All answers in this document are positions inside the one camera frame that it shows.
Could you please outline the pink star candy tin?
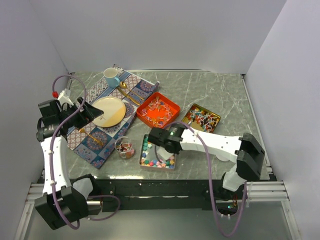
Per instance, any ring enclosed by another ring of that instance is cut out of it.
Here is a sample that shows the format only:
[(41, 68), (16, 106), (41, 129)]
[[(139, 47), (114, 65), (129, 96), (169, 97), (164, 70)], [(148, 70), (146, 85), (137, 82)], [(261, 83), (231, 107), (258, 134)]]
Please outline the pink star candy tin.
[(148, 170), (167, 170), (173, 171), (176, 168), (176, 155), (171, 156), (168, 160), (159, 157), (159, 161), (155, 155), (154, 145), (148, 141), (148, 134), (143, 136), (139, 165)]

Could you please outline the orange candy tin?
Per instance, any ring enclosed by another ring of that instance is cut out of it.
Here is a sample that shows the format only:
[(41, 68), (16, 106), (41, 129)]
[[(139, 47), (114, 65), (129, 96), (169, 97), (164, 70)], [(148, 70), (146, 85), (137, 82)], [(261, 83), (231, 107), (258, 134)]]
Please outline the orange candy tin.
[(164, 128), (180, 114), (180, 106), (159, 92), (153, 93), (136, 110), (137, 117), (150, 128)]

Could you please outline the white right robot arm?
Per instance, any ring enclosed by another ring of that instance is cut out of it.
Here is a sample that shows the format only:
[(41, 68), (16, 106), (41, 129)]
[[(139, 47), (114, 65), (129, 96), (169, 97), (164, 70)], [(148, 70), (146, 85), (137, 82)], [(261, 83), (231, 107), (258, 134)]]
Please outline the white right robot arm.
[(167, 160), (181, 151), (197, 151), (216, 156), (234, 166), (224, 174), (219, 194), (231, 199), (245, 182), (260, 180), (265, 151), (250, 133), (242, 136), (224, 136), (187, 128), (176, 123), (168, 130), (154, 127), (148, 141), (158, 146), (157, 154)]

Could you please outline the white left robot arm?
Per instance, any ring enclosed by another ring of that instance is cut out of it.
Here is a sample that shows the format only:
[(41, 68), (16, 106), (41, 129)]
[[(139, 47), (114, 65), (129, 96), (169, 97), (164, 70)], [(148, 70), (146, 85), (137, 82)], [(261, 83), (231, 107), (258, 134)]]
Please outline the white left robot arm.
[(88, 201), (94, 201), (100, 189), (91, 174), (70, 180), (66, 164), (69, 128), (81, 129), (103, 111), (91, 106), (83, 98), (63, 109), (52, 99), (38, 104), (42, 117), (37, 123), (36, 139), (44, 156), (44, 187), (42, 196), (34, 202), (37, 212), (53, 230), (68, 225), (77, 230), (80, 220), (89, 216)]

